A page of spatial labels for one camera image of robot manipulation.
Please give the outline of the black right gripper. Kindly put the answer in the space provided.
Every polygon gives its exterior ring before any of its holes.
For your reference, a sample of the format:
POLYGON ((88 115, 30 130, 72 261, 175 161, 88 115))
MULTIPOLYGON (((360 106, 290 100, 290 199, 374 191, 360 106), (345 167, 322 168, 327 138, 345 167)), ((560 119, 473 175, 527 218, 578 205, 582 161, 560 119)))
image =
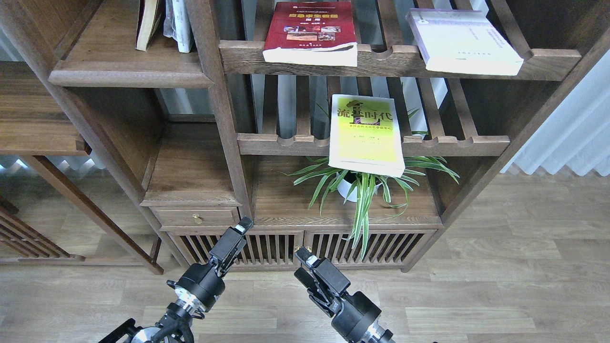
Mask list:
POLYGON ((329 259, 319 259, 305 247, 295 257, 305 267, 299 267, 294 275, 307 289, 309 298, 331 317, 331 325, 345 341, 381 341, 379 307, 360 291, 350 295, 349 280, 329 259))

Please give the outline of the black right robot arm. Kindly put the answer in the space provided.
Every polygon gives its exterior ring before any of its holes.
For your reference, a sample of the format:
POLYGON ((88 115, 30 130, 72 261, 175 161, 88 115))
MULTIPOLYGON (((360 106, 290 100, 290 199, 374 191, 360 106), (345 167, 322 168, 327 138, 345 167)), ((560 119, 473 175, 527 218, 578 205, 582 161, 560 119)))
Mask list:
POLYGON ((362 292, 350 295, 350 282, 333 263, 319 259, 306 247, 299 247, 295 256, 307 267, 294 273, 305 286, 309 298, 328 317, 331 325, 349 343, 392 343, 392 332, 378 324, 381 309, 362 292))

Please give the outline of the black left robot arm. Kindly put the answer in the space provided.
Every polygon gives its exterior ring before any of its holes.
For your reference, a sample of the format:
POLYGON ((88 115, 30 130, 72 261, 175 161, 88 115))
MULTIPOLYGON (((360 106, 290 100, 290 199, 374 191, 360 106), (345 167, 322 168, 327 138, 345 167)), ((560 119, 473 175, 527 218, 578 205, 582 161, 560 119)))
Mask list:
POLYGON ((253 220, 243 217, 235 227, 227 228, 212 250, 208 263, 193 263, 177 282, 168 280, 177 300, 170 303, 163 317, 154 326, 135 326, 130 318, 101 343, 116 343, 127 336, 127 343, 193 343, 193 319, 204 319, 226 289, 223 277, 246 245, 245 234, 253 227, 253 220))

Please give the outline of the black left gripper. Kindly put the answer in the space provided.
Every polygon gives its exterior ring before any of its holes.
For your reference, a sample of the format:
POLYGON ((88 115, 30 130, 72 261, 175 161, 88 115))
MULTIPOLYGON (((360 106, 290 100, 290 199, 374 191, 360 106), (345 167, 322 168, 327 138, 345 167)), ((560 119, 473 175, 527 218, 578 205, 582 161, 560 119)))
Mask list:
POLYGON ((250 217, 242 217, 237 227, 229 227, 211 250, 208 263, 194 263, 179 278, 178 298, 196 310, 209 312, 225 290, 223 277, 239 252, 246 245, 244 235, 254 225, 250 217))

